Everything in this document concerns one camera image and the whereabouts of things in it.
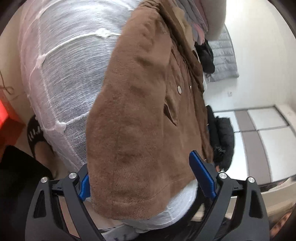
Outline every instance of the brown corduroy jacket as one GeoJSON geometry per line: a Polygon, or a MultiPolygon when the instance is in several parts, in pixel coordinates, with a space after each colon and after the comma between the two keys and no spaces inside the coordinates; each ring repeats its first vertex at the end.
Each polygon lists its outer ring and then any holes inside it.
{"type": "Polygon", "coordinates": [[[123,28],[88,116],[92,204],[112,219],[149,219],[212,161],[202,67],[167,0],[147,0],[123,28]]]}

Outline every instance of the white mesh fabric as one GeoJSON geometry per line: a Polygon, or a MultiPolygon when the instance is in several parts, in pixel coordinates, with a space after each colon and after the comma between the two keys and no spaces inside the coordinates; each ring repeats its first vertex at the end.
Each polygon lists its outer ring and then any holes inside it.
{"type": "Polygon", "coordinates": [[[86,118],[122,27],[140,0],[27,0],[19,49],[25,91],[70,171],[86,163],[86,118]]]}

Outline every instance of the blue gripper pad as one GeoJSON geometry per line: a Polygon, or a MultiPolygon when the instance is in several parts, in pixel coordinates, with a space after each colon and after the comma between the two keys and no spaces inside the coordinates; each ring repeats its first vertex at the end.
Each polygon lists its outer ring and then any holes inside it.
{"type": "Polygon", "coordinates": [[[218,174],[214,166],[203,162],[197,151],[189,154],[189,165],[204,195],[214,201],[217,196],[216,176],[218,174]]]}
{"type": "Polygon", "coordinates": [[[81,182],[79,197],[82,201],[85,201],[85,199],[90,196],[91,196],[91,187],[89,185],[89,175],[87,174],[81,182]]]}

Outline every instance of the white garment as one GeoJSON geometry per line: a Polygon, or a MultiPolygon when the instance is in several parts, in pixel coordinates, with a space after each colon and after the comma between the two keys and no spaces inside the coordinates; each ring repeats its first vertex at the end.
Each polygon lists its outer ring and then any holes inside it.
{"type": "MultiPolygon", "coordinates": [[[[24,3],[19,49],[25,91],[45,138],[70,171],[86,163],[88,112],[101,91],[118,35],[140,1],[24,3]]],[[[196,191],[193,181],[164,212],[150,220],[124,222],[139,232],[167,227],[188,211],[196,191]]]]}
{"type": "Polygon", "coordinates": [[[180,220],[193,204],[197,194],[197,181],[190,182],[174,196],[165,210],[147,220],[122,220],[123,224],[103,233],[106,241],[126,241],[135,239],[139,233],[162,229],[180,220]]]}
{"type": "Polygon", "coordinates": [[[170,200],[163,212],[151,219],[123,220],[122,222],[137,228],[138,232],[168,227],[187,213],[195,200],[197,187],[197,180],[195,179],[170,200]]]}

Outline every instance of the gray stripe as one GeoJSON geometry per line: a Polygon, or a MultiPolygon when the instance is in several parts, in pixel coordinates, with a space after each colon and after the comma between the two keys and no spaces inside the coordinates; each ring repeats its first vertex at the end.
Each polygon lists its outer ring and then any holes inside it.
{"type": "Polygon", "coordinates": [[[269,166],[265,150],[257,131],[242,132],[249,176],[254,177],[257,184],[271,183],[269,166]]]}
{"type": "Polygon", "coordinates": [[[254,131],[255,127],[246,110],[235,111],[235,117],[239,125],[240,131],[254,131]]]}
{"type": "MultiPolygon", "coordinates": [[[[268,130],[284,129],[287,127],[288,126],[269,127],[269,128],[256,129],[255,131],[268,131],[268,130]]],[[[234,133],[240,133],[240,132],[248,132],[248,131],[235,131],[234,133]]]]}
{"type": "Polygon", "coordinates": [[[268,106],[262,106],[262,107],[252,107],[252,108],[238,108],[238,109],[229,109],[229,110],[215,110],[216,112],[229,112],[229,111],[239,111],[239,110],[258,110],[258,109],[266,109],[266,108],[272,108],[275,107],[275,105],[268,105],[268,106]]]}

